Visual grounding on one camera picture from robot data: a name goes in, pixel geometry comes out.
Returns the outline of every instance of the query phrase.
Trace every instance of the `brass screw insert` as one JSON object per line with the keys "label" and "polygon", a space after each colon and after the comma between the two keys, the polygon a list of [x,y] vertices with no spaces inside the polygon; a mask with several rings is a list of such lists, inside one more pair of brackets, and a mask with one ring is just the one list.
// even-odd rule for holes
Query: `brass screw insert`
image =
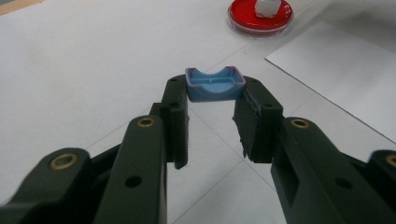
{"label": "brass screw insert", "polygon": [[396,167],[396,155],[388,155],[386,160],[390,165]]}
{"label": "brass screw insert", "polygon": [[76,163],[77,159],[78,159],[78,155],[74,153],[66,153],[53,159],[50,162],[50,168],[52,170],[66,169],[67,167],[70,167],[74,163]]}
{"label": "brass screw insert", "polygon": [[300,129],[309,128],[309,123],[303,119],[293,119],[290,123],[296,128],[300,128]]}
{"label": "brass screw insert", "polygon": [[155,120],[151,118],[143,118],[137,122],[137,125],[142,128],[148,128],[154,125]]}

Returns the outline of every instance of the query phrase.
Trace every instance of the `white paper sheet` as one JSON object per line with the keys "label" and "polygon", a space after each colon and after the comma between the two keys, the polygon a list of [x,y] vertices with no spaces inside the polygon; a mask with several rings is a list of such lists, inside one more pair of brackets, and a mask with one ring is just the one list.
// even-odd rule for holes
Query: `white paper sheet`
{"label": "white paper sheet", "polygon": [[319,22],[266,58],[396,142],[396,55]]}

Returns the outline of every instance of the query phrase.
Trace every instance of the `hole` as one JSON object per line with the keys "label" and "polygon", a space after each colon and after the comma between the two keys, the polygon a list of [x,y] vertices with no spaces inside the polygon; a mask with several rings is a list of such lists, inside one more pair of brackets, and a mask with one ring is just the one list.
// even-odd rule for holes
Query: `hole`
{"label": "hole", "polygon": [[49,166],[52,170],[62,170],[76,163],[77,158],[78,155],[74,153],[66,153],[53,159]]}
{"label": "hole", "polygon": [[137,122],[137,125],[139,125],[142,128],[147,128],[150,127],[154,124],[154,119],[150,119],[150,118],[144,118],[144,119],[140,119]]}
{"label": "hole", "polygon": [[67,156],[67,157],[60,158],[59,160],[56,160],[55,164],[58,166],[66,165],[67,163],[69,163],[72,160],[73,160],[73,158],[71,156]]}
{"label": "hole", "polygon": [[142,183],[142,177],[138,175],[133,175],[128,177],[128,179],[125,180],[125,186],[133,189],[139,186]]}
{"label": "hole", "polygon": [[352,189],[352,184],[344,178],[335,178],[335,183],[343,189]]}
{"label": "hole", "polygon": [[291,124],[294,127],[301,128],[301,129],[306,129],[309,127],[309,123],[307,123],[305,120],[302,120],[302,119],[293,119],[291,121]]}
{"label": "hole", "polygon": [[396,155],[388,155],[386,159],[390,165],[396,167]]}

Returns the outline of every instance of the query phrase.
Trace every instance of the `table surface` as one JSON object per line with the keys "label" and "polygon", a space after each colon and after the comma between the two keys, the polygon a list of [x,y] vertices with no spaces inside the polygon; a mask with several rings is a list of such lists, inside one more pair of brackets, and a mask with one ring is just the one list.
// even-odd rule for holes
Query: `table surface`
{"label": "table surface", "polygon": [[[48,0],[0,17],[0,202],[52,151],[95,156],[128,122],[160,102],[166,80],[227,65],[255,77],[311,119],[343,152],[366,161],[394,143],[265,60],[319,21],[396,52],[392,0],[290,0],[281,37],[252,39],[227,26],[231,0]],[[253,164],[233,102],[189,103],[189,164],[168,164],[168,223],[285,223],[270,164]]]}

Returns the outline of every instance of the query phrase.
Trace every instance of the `blue object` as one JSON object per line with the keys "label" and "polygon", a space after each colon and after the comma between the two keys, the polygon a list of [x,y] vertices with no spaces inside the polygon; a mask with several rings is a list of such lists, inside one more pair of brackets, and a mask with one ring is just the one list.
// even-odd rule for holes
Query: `blue object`
{"label": "blue object", "polygon": [[236,67],[227,66],[215,74],[186,69],[187,93],[192,102],[236,100],[245,88],[245,79]]}

